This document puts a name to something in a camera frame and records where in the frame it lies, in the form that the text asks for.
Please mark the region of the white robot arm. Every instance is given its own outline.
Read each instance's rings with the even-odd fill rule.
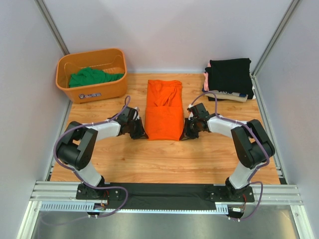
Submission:
[[[226,179],[226,186],[233,194],[245,190],[249,185],[252,173],[267,160],[261,148],[256,142],[249,140],[250,133],[245,127],[237,124],[238,121],[229,122],[223,120],[224,117],[220,115],[218,117],[215,114],[210,115],[202,103],[195,106],[189,105],[188,111],[190,116],[185,119],[184,131],[180,140],[198,138],[200,131],[220,133],[233,138],[239,162],[234,173]],[[253,131],[269,157],[275,154],[275,148],[258,120],[240,122]]]
[[[80,125],[71,122],[66,131]],[[94,168],[91,157],[96,141],[129,133],[132,139],[148,138],[138,113],[138,108],[126,107],[122,114],[111,122],[82,127],[65,135],[57,146],[57,156],[88,184],[99,187],[104,178]]]

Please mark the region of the plastic basket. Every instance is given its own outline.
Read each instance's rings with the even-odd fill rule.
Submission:
[[[82,68],[103,70],[110,74],[123,73],[124,76],[113,82],[69,88],[71,74]],[[84,103],[125,95],[127,90],[127,69],[124,53],[120,49],[104,49],[70,54],[62,57],[56,71],[56,85],[74,103]]]

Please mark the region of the folded garment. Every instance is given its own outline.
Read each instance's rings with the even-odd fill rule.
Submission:
[[[225,92],[238,92],[252,99],[254,92],[249,73],[249,58],[223,61],[209,61],[210,67],[205,70],[208,74],[208,88]]]
[[[104,71],[86,67],[81,69],[78,73],[72,74],[69,82],[69,87],[88,86],[100,84],[105,82],[117,81],[121,79],[124,74],[109,74]]]
[[[204,73],[204,77],[205,77],[205,81],[204,81],[204,84],[203,84],[203,88],[205,91],[209,91],[209,87],[208,87],[208,73],[207,71],[205,71]]]
[[[233,93],[230,94],[228,92],[223,92],[223,93],[220,93],[219,91],[213,91],[213,92],[216,94],[216,97],[218,100],[232,100],[232,101],[246,102],[248,97],[248,95],[237,96],[237,95],[234,95]],[[206,94],[206,95],[208,96],[209,100],[210,98],[212,98],[213,101],[215,100],[215,96],[213,94]]]
[[[184,128],[180,81],[148,81],[145,131],[149,140],[178,141]]]

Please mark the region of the gray wall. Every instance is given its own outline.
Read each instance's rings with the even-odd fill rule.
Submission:
[[[135,72],[202,72],[249,57],[251,70],[291,0],[44,0],[71,53],[119,47]]]
[[[0,1],[0,234],[16,237],[43,180],[67,99],[54,83],[62,52],[33,0]]]
[[[303,0],[257,76],[284,173],[319,238],[319,1]]]

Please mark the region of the wooden table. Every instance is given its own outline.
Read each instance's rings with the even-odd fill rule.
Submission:
[[[147,81],[178,80],[182,82],[184,116],[187,107],[201,93],[202,74],[128,74],[127,95],[131,96],[130,107],[139,107],[145,118]],[[214,112],[214,102],[200,98],[206,109]],[[105,120],[119,112],[124,97],[73,104],[68,121],[81,123]],[[236,120],[261,121],[256,100],[245,103],[222,101],[218,113]],[[186,141],[132,140],[129,135],[101,140],[95,144],[91,159],[106,182],[135,183],[224,183],[239,162],[233,140],[216,133],[201,132],[198,139]],[[279,184],[273,159],[262,168],[253,180],[265,184]],[[51,181],[78,181],[70,171],[54,166]]]

